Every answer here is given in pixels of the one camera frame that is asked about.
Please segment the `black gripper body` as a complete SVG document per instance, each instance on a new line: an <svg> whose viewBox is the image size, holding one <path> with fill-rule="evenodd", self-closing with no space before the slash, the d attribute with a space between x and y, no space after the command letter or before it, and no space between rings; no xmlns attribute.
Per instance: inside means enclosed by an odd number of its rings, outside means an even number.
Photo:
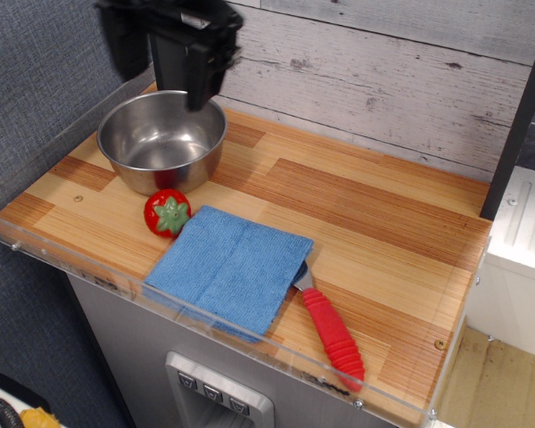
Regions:
<svg viewBox="0 0 535 428"><path fill-rule="evenodd" d="M129 12L147 36L153 33L185 47L193 42L228 43L233 47L232 65L239 55L236 39L243 18L225 1L96 1L95 6L98 12Z"/></svg>

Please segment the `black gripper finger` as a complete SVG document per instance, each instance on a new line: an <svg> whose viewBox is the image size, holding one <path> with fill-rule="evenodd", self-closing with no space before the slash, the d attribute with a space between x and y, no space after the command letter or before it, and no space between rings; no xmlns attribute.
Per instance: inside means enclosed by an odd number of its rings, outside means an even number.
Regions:
<svg viewBox="0 0 535 428"><path fill-rule="evenodd" d="M124 81L137 77L149 66L146 30L129 12L115 8L99 12L115 70Z"/></svg>
<svg viewBox="0 0 535 428"><path fill-rule="evenodd" d="M187 47L187 107L200 111L222 87L226 71L232 65L233 47L218 42L212 45L193 42Z"/></svg>

